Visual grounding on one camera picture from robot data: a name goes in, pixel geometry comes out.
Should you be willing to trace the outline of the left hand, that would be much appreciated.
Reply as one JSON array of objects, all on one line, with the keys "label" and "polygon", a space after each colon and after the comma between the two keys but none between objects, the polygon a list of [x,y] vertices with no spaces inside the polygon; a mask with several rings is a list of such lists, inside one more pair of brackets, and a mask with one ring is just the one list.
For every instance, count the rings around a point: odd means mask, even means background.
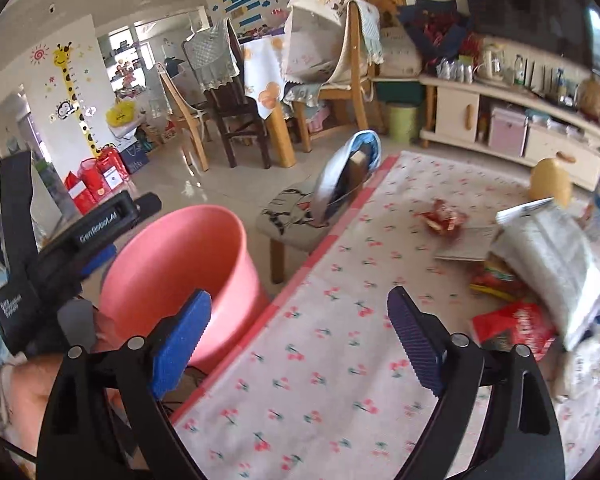
[{"label": "left hand", "polygon": [[[118,334],[114,321],[102,312],[95,311],[94,322],[95,351],[120,348],[124,341]],[[17,445],[31,455],[38,455],[38,437],[46,404],[63,358],[63,354],[39,356],[16,365],[12,370],[6,398],[17,434]],[[114,411],[127,422],[119,391],[108,389],[107,396]]]}]

